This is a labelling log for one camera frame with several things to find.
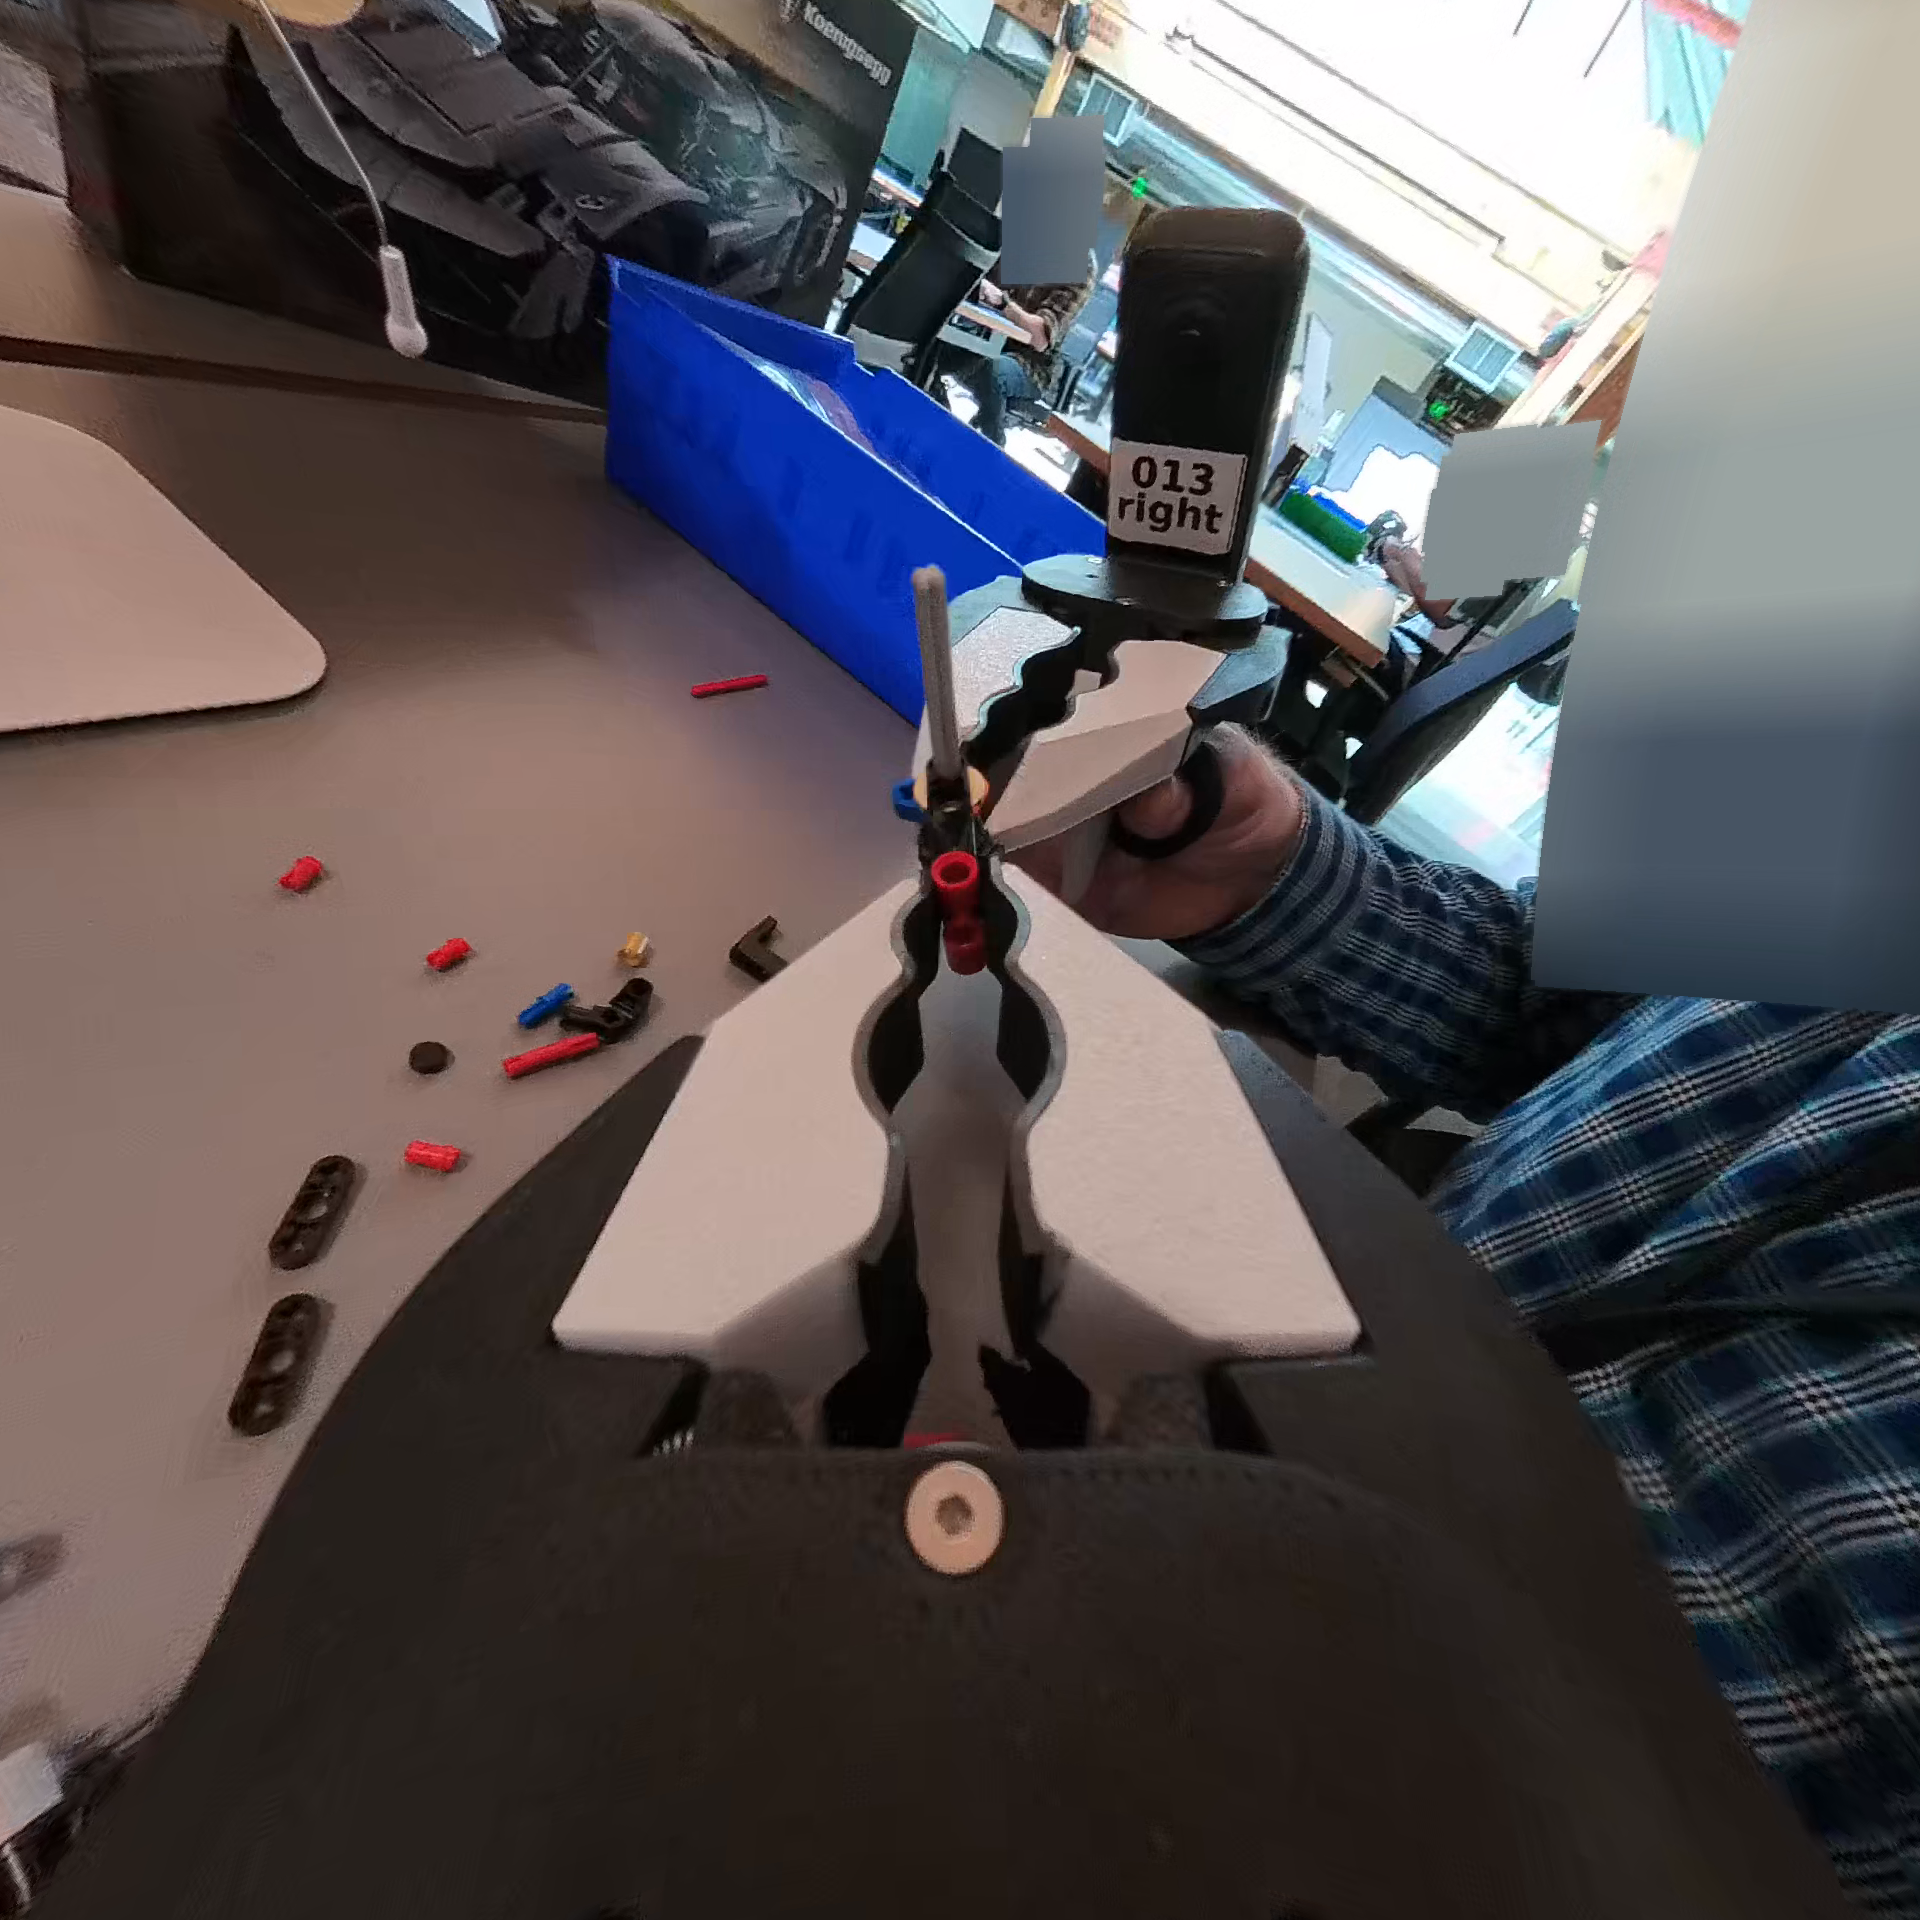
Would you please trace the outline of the black office chair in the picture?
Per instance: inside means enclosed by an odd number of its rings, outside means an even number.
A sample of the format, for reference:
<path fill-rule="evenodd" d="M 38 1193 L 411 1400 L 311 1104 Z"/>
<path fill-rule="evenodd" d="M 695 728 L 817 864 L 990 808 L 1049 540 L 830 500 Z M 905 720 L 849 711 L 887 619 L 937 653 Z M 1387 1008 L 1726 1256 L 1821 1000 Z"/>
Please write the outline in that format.
<path fill-rule="evenodd" d="M 1361 826 L 1379 826 L 1511 688 L 1535 705 L 1557 705 L 1574 628 L 1578 603 L 1551 601 L 1513 631 L 1417 680 L 1381 709 L 1365 736 L 1341 728 L 1334 743 L 1358 746 L 1340 772 L 1329 772 L 1329 797 Z"/>
<path fill-rule="evenodd" d="M 999 179 L 940 164 L 899 241 L 844 303 L 841 337 L 866 370 L 921 384 L 947 323 L 1002 252 Z"/>

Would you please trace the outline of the small lego subassembly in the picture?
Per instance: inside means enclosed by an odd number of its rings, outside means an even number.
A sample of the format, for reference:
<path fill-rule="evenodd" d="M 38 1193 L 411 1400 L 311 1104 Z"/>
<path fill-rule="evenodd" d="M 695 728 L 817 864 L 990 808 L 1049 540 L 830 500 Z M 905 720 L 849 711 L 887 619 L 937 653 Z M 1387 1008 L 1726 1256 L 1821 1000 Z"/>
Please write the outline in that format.
<path fill-rule="evenodd" d="M 927 753 L 897 788 L 897 809 L 910 813 L 919 831 L 919 860 L 927 899 L 940 913 L 947 967 L 955 976 L 977 976 L 990 964 L 990 930 L 980 904 L 977 768 L 963 746 L 949 591 L 937 568 L 916 568 L 910 587 Z"/>

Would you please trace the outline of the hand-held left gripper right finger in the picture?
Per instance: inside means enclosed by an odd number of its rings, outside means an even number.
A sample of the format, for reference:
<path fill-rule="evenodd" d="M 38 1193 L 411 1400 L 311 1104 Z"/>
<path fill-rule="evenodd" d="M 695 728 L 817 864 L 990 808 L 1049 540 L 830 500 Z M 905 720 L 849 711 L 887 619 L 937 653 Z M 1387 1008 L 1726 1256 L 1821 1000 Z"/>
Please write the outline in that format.
<path fill-rule="evenodd" d="M 1019 1449 L 1077 1449 L 1142 1381 L 1343 1360 L 1363 1323 L 1225 1036 L 1046 888 L 997 871 L 997 1066 L 1019 1095 L 999 1218 Z"/>

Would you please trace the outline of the black lego beam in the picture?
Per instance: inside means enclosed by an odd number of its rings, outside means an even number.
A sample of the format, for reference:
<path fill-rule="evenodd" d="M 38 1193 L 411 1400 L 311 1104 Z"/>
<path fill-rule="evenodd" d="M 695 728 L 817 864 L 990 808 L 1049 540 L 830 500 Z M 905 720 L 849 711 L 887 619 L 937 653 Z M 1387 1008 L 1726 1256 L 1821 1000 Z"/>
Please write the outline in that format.
<path fill-rule="evenodd" d="M 348 1155 L 316 1159 L 268 1242 L 269 1266 L 284 1274 L 325 1258 L 351 1207 L 362 1168 Z"/>
<path fill-rule="evenodd" d="M 284 1295 L 266 1311 L 227 1409 L 231 1433 L 262 1437 L 289 1424 L 313 1375 L 329 1316 L 329 1303 L 311 1291 Z"/>

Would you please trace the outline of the person's right forearm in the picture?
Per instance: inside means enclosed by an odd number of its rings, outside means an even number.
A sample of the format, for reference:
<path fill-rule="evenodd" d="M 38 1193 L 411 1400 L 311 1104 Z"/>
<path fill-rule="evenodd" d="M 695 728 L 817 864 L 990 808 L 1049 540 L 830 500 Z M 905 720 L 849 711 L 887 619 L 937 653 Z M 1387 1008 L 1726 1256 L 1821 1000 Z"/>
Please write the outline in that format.
<path fill-rule="evenodd" d="M 1277 780 L 1253 900 L 1169 944 L 1382 1092 L 1487 1121 L 1548 1072 L 1531 880 L 1431 861 Z"/>

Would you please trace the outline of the person's right hand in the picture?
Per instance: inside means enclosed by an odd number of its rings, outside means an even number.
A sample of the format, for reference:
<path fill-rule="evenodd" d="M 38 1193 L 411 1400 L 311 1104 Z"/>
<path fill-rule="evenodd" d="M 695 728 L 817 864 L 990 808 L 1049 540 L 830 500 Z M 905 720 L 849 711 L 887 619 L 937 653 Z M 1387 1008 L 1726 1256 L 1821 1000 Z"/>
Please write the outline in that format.
<path fill-rule="evenodd" d="M 1306 832 L 1303 788 L 1242 728 L 1210 733 L 1218 804 L 1189 831 L 1196 788 L 1169 778 L 1117 804 L 1107 847 L 1075 907 L 1095 929 L 1162 944 L 1217 933 L 1281 880 Z"/>

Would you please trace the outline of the person's torso in plaid shirt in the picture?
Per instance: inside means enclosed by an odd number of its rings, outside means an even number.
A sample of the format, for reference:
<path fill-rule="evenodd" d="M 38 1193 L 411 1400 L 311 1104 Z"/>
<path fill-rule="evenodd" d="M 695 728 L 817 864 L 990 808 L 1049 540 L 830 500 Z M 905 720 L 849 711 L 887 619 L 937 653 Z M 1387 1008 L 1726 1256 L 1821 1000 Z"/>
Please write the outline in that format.
<path fill-rule="evenodd" d="M 1470 1140 L 1431 1212 L 1540 1325 L 1627 1295 L 1915 1284 L 1915 1018 L 1659 1001 Z M 1915 1323 L 1767 1319 L 1574 1371 L 1697 1651 L 1865 1915 L 1915 1915 Z"/>

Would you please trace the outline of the blue plastic bin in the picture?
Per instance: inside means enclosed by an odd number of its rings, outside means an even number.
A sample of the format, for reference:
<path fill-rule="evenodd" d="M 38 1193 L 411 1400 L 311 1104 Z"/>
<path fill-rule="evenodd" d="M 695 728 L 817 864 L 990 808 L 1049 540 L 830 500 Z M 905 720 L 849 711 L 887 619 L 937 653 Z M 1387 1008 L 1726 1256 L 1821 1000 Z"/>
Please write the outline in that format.
<path fill-rule="evenodd" d="M 1102 552 L 1095 514 L 969 423 L 993 472 L 959 499 L 927 497 L 804 417 L 719 337 L 836 384 L 857 363 L 838 337 L 612 259 L 607 481 L 900 719 L 921 719 L 915 570 L 940 568 L 959 595 Z"/>

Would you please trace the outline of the clear bag of lego parts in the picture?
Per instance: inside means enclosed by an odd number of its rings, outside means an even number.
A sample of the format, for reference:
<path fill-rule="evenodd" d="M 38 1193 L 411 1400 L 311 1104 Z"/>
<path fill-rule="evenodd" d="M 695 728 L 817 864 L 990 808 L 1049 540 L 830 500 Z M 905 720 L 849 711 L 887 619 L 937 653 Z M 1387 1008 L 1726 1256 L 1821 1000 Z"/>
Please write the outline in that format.
<path fill-rule="evenodd" d="M 993 466 L 980 465 L 980 445 L 969 427 L 897 376 L 852 365 L 849 384 L 836 384 L 830 376 L 804 370 L 770 351 L 727 337 L 719 337 L 719 346 L 804 417 L 836 429 L 927 497 L 959 499 L 980 474 L 993 474 Z"/>

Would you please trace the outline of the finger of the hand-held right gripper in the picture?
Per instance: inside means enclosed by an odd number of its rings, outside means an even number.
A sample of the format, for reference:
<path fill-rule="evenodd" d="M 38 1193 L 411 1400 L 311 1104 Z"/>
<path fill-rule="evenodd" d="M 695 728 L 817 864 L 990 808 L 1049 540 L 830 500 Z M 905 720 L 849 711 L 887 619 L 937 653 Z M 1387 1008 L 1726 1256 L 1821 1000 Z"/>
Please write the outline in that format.
<path fill-rule="evenodd" d="M 997 848 L 1054 842 L 1169 780 L 1187 757 L 1199 688 L 1199 644 L 1119 644 L 1114 676 L 1023 743 L 987 813 Z"/>
<path fill-rule="evenodd" d="M 913 787 L 1098 787 L 1082 676 L 1114 676 L 1109 575 L 1023 575 L 953 601 L 942 575 L 913 579 L 923 719 Z"/>

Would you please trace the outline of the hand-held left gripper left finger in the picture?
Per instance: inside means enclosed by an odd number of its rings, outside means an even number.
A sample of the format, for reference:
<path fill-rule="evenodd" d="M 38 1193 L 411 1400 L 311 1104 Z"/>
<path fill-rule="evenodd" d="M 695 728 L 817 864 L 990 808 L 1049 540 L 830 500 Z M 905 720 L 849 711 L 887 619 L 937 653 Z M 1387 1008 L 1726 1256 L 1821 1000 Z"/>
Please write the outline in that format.
<path fill-rule="evenodd" d="M 897 882 L 717 1018 L 551 1332 L 569 1354 L 761 1376 L 844 1447 L 893 1447 L 923 1375 L 878 1019 L 916 1016 Z"/>

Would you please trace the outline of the white page holder clip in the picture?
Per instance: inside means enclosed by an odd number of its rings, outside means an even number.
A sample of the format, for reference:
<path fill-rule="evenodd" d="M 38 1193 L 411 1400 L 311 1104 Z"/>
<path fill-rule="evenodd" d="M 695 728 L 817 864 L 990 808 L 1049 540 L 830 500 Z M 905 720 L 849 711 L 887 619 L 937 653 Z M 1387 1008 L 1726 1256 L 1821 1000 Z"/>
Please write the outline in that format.
<path fill-rule="evenodd" d="M 402 252 L 391 239 L 386 210 L 378 196 L 378 187 L 367 173 L 367 168 L 362 163 L 348 133 L 334 119 L 334 112 L 326 105 L 326 96 L 321 92 L 316 77 L 307 71 L 295 43 L 289 40 L 285 28 L 281 25 L 278 15 L 266 2 L 253 2 L 251 10 L 269 33 L 273 41 L 278 45 L 302 96 L 307 98 L 311 112 L 318 117 L 318 123 L 325 130 L 329 146 L 338 153 L 348 169 L 348 179 L 355 185 L 358 185 L 358 193 L 367 203 L 367 218 L 375 231 L 375 264 L 381 284 L 385 331 L 389 348 L 401 359 L 421 362 L 427 352 L 427 333 L 418 316 L 414 279 L 410 275 L 410 264 L 405 260 Z"/>

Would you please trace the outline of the white book stand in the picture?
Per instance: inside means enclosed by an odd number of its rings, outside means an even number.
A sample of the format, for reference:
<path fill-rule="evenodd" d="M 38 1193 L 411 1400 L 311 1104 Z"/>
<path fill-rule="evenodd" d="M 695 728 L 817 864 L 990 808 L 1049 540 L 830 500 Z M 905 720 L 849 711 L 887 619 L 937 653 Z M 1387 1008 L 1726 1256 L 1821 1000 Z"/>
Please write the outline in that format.
<path fill-rule="evenodd" d="M 3 733 L 281 705 L 313 633 L 107 444 L 3 411 Z"/>

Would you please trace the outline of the black lego set box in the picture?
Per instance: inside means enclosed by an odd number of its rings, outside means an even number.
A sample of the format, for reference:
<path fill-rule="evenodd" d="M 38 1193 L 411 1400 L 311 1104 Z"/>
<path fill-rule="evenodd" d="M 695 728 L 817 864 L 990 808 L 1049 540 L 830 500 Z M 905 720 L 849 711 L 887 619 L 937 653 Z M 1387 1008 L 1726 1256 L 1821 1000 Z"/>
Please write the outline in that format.
<path fill-rule="evenodd" d="M 822 325 L 916 25 L 884 2 L 60 4 L 68 196 L 143 281 L 599 400 L 628 260 Z"/>

